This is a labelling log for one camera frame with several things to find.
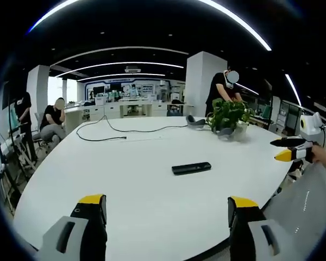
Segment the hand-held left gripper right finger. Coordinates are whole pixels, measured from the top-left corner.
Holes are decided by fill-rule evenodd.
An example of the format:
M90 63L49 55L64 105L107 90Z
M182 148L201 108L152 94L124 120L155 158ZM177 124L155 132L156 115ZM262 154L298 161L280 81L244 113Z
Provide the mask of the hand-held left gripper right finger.
M231 260L290 260L289 235L254 201L228 197L228 224Z

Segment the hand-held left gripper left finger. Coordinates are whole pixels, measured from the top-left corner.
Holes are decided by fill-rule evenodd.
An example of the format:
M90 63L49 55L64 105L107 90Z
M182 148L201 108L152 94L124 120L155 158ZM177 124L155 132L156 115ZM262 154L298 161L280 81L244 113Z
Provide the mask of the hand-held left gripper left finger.
M107 240L106 196L85 196L43 235L35 259L105 260Z

